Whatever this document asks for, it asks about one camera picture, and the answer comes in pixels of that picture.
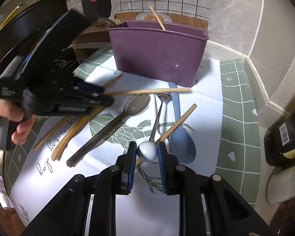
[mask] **human hand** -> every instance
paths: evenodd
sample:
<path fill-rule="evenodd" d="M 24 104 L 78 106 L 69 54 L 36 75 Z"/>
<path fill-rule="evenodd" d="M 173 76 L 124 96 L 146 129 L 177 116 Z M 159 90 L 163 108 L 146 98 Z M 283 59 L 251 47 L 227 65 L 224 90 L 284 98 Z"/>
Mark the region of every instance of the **human hand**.
<path fill-rule="evenodd" d="M 20 122 L 24 113 L 22 109 L 10 101 L 0 99 L 0 117 L 6 117 L 10 121 Z M 35 122 L 35 115 L 31 115 L 26 121 L 21 121 L 16 131 L 12 134 L 11 140 L 16 145 L 23 145 Z"/>

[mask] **spoon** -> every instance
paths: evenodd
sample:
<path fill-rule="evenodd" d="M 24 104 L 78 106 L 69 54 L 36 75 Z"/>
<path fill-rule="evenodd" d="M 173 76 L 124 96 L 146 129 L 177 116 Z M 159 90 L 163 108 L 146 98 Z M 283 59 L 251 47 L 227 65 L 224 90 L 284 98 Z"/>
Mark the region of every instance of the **spoon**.
<path fill-rule="evenodd" d="M 154 123 L 153 129 L 152 129 L 151 135 L 150 135 L 150 139 L 148 141 L 144 141 L 141 144 L 139 144 L 138 150 L 137 150 L 138 157 L 141 158 L 141 160 L 143 160 L 145 162 L 152 162 L 157 157 L 158 151 L 157 151 L 156 145 L 154 144 L 154 137 L 155 137 L 157 125 L 159 123 L 159 117 L 161 115 L 163 102 L 166 99 L 171 97 L 170 94 L 163 93 L 163 92 L 157 93 L 156 95 L 161 100 L 161 106 L 159 107 L 159 111 L 157 113 L 155 123 Z"/>
<path fill-rule="evenodd" d="M 174 82 L 168 83 L 170 88 L 177 88 Z M 180 102 L 179 95 L 176 92 L 171 94 L 174 106 L 175 120 L 180 118 Z M 196 146 L 189 133 L 179 125 L 169 136 L 169 145 L 171 152 L 177 157 L 181 163 L 191 163 L 196 158 Z"/>
<path fill-rule="evenodd" d="M 125 103 L 123 111 L 115 117 L 110 123 L 103 127 L 96 135 L 94 135 L 84 146 L 82 146 L 69 160 L 68 167 L 75 166 L 84 155 L 94 148 L 111 130 L 113 130 L 124 118 L 135 115 L 147 107 L 150 102 L 150 95 L 138 94 L 134 95 Z"/>

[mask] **barcode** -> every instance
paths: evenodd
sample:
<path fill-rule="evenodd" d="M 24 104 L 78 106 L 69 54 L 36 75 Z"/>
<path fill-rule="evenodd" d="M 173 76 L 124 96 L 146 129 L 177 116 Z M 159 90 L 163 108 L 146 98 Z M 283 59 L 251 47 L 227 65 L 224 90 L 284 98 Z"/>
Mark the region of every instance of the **barcode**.
<path fill-rule="evenodd" d="M 287 132 L 285 122 L 279 127 L 282 145 L 285 145 L 289 142 L 289 133 Z"/>

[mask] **purple plastic bin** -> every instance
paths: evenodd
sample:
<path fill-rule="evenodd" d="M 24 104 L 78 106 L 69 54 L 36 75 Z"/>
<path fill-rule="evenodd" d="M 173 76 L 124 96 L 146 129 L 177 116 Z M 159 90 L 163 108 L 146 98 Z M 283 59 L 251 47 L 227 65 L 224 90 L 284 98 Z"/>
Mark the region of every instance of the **purple plastic bin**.
<path fill-rule="evenodd" d="M 126 21 L 109 28 L 117 69 L 192 87 L 208 32 L 182 24 Z"/>

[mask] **blue plastic spoon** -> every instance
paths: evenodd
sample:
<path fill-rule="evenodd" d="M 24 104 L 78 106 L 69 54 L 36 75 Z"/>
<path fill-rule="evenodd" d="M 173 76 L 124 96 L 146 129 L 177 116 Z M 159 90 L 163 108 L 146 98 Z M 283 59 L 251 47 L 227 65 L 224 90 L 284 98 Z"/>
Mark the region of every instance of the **blue plastic spoon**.
<path fill-rule="evenodd" d="M 170 88 L 177 88 L 174 82 L 168 83 Z M 180 118 L 180 102 L 179 94 L 177 92 L 172 92 L 171 97 L 173 100 L 175 120 Z M 191 163 L 196 158 L 196 146 L 192 140 L 189 133 L 179 125 L 173 133 L 169 136 L 169 145 L 173 155 L 177 157 L 181 163 Z"/>

